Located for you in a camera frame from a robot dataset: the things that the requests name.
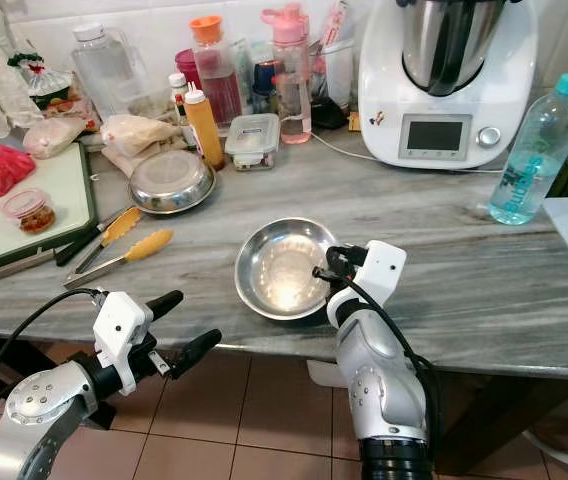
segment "digital display screen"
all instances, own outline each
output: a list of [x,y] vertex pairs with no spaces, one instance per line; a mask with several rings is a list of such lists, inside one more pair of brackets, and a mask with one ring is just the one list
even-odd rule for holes
[[462,122],[411,122],[409,150],[459,150]]

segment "small jar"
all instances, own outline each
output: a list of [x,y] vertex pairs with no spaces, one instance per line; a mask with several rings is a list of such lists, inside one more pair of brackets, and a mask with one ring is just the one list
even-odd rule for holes
[[36,188],[19,192],[2,203],[2,213],[25,233],[40,233],[55,223],[48,195]]

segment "stainless steel mixing bowl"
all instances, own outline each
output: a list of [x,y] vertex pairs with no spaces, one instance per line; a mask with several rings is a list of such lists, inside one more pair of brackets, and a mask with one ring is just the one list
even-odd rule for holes
[[337,239],[305,218],[283,218],[256,231],[235,261],[235,288],[242,301],[274,320],[306,317],[324,306],[327,282],[313,278],[325,267],[326,250]]
[[197,155],[170,150],[140,163],[128,188],[140,210],[168,215],[203,202],[215,188],[215,172]]

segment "white kitchen appliance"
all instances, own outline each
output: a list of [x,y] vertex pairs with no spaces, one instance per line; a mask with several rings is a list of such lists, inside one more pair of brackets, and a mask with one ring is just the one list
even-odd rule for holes
[[493,160],[524,114],[536,54],[530,0],[378,0],[360,56],[366,146],[402,167]]

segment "orange bottle cap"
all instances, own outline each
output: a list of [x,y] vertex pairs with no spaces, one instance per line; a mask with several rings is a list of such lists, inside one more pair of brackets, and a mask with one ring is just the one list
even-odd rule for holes
[[222,18],[219,15],[199,17],[188,24],[199,43],[216,43],[222,39]]

